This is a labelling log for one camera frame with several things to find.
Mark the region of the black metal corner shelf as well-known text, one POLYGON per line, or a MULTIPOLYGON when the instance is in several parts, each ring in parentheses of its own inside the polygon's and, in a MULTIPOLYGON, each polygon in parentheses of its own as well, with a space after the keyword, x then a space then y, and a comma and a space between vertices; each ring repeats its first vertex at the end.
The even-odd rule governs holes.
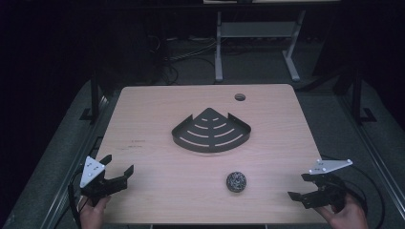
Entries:
POLYGON ((235 149, 249 140, 250 133, 251 127, 235 115, 224 116, 212 108, 190 115, 171 132, 177 145, 205 154, 235 149))

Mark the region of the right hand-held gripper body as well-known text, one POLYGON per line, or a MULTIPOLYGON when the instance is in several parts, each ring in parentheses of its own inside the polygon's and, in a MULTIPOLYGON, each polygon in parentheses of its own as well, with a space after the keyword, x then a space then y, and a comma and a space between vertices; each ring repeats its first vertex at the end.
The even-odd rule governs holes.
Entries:
POLYGON ((307 209, 327 205, 332 205, 336 209, 343 209, 345 206, 346 185, 333 172, 351 165, 352 161, 350 159, 317 159, 308 172, 308 174, 320 176, 317 182, 313 182, 317 190, 302 195, 304 199, 302 201, 303 205, 307 209))

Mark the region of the steel wool scrubber ball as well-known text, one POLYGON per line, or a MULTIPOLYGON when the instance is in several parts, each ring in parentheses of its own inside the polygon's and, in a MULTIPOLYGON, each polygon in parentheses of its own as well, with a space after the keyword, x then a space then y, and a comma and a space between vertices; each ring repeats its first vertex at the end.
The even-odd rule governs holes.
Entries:
POLYGON ((232 172, 227 176, 225 184, 230 192, 241 193, 245 189, 247 181, 242 172, 232 172))

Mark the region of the person's right hand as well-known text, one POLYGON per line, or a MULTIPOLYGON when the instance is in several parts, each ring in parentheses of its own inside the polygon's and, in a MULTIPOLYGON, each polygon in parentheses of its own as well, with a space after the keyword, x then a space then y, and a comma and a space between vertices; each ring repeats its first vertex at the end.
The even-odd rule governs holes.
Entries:
POLYGON ((336 214, 326 207, 315 208, 315 211, 332 229, 369 229, 366 215, 358 202, 351 195, 346 195, 345 202, 344 209, 336 214))

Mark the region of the black upright post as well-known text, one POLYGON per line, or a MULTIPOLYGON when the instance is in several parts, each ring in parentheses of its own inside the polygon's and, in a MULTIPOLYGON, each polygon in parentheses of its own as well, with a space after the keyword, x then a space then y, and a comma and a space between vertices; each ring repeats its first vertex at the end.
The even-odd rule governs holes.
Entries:
POLYGON ((352 117, 357 125, 362 125, 364 122, 375 122, 373 112, 361 105, 361 97, 362 72, 356 69, 352 79, 352 117))
POLYGON ((91 105, 83 110, 79 118, 80 120, 89 121, 91 125, 94 125, 97 122, 101 113, 103 92, 100 87, 100 78, 100 72, 93 71, 90 78, 91 105))

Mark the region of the person's left hand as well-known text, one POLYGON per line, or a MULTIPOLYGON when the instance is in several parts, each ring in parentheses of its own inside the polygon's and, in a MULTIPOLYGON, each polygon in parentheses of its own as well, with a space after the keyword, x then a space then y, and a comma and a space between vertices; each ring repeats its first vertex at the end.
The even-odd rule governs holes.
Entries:
POLYGON ((110 200, 110 197, 102 198, 94 206, 89 198, 82 196, 78 204, 81 228, 101 229, 104 222, 104 212, 110 200))

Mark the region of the aluminium frame rail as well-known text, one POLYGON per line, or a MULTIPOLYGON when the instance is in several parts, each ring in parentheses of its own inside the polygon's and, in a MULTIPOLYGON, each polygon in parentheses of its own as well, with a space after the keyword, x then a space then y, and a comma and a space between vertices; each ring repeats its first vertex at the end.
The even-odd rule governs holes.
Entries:
POLYGON ((101 113, 94 125, 91 125, 89 121, 81 120, 86 122, 85 135, 78 141, 79 148, 74 150, 72 161, 67 172, 63 173, 61 184, 40 229, 57 229, 60 221, 71 212, 71 208, 77 205, 80 196, 78 182, 83 171, 83 164, 87 156, 95 157, 98 152, 102 141, 100 120, 103 118, 108 104, 108 99, 103 96, 101 113))
POLYGON ((376 95, 361 102, 363 121, 354 122, 374 167, 405 222, 405 132, 376 95))

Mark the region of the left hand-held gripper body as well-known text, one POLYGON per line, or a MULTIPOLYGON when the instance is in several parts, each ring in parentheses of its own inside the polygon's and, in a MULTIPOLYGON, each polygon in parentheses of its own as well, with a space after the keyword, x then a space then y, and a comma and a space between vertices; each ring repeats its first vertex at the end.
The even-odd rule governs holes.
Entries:
POLYGON ((100 161, 90 156, 86 157, 79 187, 81 194, 89 198, 94 206, 96 206, 102 198, 125 190, 128 187, 128 177, 124 175, 106 179, 104 177, 105 168, 106 165, 102 165, 100 161))

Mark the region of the grey metal stand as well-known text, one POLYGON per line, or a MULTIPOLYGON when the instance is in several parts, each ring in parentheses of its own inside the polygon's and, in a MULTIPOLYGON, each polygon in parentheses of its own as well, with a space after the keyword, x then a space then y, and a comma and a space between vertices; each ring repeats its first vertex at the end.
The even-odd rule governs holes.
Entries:
POLYGON ((295 21, 283 22, 225 22, 222 13, 217 13, 216 23, 216 52, 215 52, 215 81, 222 82, 223 61, 222 41, 226 38, 289 38, 290 44, 283 51, 283 57, 288 68, 291 80, 299 82, 300 76, 297 72, 292 55, 304 22, 306 12, 301 10, 295 21))

